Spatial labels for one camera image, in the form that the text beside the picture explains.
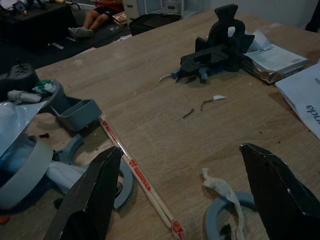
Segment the wooden table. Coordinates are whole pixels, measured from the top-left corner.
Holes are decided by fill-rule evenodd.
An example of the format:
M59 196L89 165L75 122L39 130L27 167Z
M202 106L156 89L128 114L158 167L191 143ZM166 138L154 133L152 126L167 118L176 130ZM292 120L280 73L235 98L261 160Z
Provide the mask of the wooden table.
M262 29L276 45L310 59L320 56L320 35L238 14L250 32ZM208 84L175 84L158 79L179 67L192 53L195 39L206 37L217 20L212 11L175 22L119 43L113 43L37 70L41 79L56 79L65 92L94 98L120 138L145 171L158 193L187 231L188 239L207 239L206 210L218 196L202 186L202 168L227 181L235 191L250 191L239 145L253 143L287 162L295 176L320 199L320 142L308 131L273 85L244 71L223 72ZM200 105L213 95L227 99ZM191 109L195 112L182 117ZM29 134L50 133L56 150L70 139L50 115L39 115ZM94 129L77 154L76 163L89 163L111 143ZM2 240L40 240L55 214L49 191L36 206L12 216L0 226ZM259 215L248 209L245 236L268 239ZM222 215L235 225L235 217ZM108 240L173 239L136 184L132 199L111 219Z

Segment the gray curved plastic piece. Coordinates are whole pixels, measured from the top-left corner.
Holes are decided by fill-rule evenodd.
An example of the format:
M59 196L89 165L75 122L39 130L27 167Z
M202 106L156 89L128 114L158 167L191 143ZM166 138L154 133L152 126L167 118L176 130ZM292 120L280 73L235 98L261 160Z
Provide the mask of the gray curved plastic piece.
M129 166L121 160L120 172L124 178L124 184L120 194L114 199L113 207L115 210L120 210L126 202L129 200L133 189L134 189L134 176L129 168Z
M257 211L255 199L251 193L238 191L235 192L235 194L239 199L240 205ZM206 212L205 230L209 240L221 240L218 231L218 215L223 209L230 205L234 205L234 203L221 196L213 201L209 210Z
M64 127L73 132L80 131L102 114L93 99L81 100L69 97L59 82L54 80L52 82L56 89L39 113L54 115Z
M75 135L64 149L54 153L54 160L64 164L73 164L75 153L82 144L84 144L83 137L80 134Z

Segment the red shirt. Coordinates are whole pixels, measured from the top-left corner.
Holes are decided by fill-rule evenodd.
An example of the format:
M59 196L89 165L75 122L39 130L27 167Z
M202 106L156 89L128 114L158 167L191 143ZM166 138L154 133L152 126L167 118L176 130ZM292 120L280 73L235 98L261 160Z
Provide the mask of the red shirt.
M111 4L111 5L100 5L100 8L109 8L117 11L118 13L121 13L124 11L124 7L119 4Z

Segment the black table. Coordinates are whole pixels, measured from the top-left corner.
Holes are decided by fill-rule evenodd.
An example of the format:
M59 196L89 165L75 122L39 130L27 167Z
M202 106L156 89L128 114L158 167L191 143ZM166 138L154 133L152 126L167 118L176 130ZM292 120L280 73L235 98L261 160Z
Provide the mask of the black table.
M64 3L47 3L44 9L29 9L26 16L0 13L2 38L29 48L54 43L69 35L69 27L77 26L71 6Z

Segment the orange object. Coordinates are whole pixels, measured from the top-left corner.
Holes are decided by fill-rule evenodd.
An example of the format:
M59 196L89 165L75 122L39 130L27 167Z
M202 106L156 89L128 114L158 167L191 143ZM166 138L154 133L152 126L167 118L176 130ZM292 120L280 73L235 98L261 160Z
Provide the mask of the orange object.
M10 215L0 216L0 224L4 225L10 220Z

